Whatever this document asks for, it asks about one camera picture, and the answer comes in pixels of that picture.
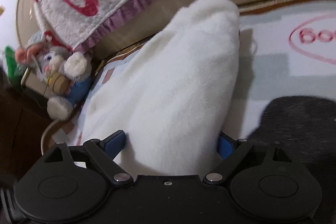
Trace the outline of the white fleece zip jacket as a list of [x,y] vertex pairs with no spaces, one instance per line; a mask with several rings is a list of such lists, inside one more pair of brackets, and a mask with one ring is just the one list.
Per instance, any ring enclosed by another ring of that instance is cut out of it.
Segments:
[[116,163],[132,176],[204,176],[239,70],[239,10],[230,0],[181,8],[91,98],[83,141],[126,133]]

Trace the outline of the grey plush bunny toy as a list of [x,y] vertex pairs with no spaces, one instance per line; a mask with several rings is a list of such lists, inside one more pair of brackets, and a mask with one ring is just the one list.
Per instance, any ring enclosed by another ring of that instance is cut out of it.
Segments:
[[33,34],[25,47],[15,51],[15,61],[20,68],[35,71],[49,88],[47,112],[53,120],[68,120],[91,87],[91,57],[71,51],[50,32]]

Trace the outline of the dark wooden wardrobe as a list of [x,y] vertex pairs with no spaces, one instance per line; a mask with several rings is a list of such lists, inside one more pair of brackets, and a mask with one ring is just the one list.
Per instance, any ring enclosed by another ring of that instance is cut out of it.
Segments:
[[47,99],[10,85],[1,71],[1,176],[19,180],[41,158],[41,137],[51,123]]

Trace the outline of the cream bedside drawer cabinet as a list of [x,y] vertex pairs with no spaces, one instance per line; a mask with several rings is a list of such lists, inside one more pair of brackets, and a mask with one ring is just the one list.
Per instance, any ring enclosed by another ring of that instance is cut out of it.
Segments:
[[21,85],[49,99],[52,96],[47,85],[37,78],[34,70],[27,68],[21,79]]

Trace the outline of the checkered pastel floor rug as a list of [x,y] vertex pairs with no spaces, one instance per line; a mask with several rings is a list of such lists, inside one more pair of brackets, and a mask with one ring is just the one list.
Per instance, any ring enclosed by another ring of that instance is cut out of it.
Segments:
[[241,10],[239,72],[212,152],[279,141],[300,161],[335,157],[335,0],[275,0]]

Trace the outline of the green striped plastic bag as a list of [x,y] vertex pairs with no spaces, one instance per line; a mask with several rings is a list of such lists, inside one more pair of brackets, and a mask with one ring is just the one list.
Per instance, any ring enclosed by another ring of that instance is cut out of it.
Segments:
[[6,46],[2,54],[2,67],[9,84],[13,87],[21,85],[25,67],[19,65],[15,60],[15,51]]

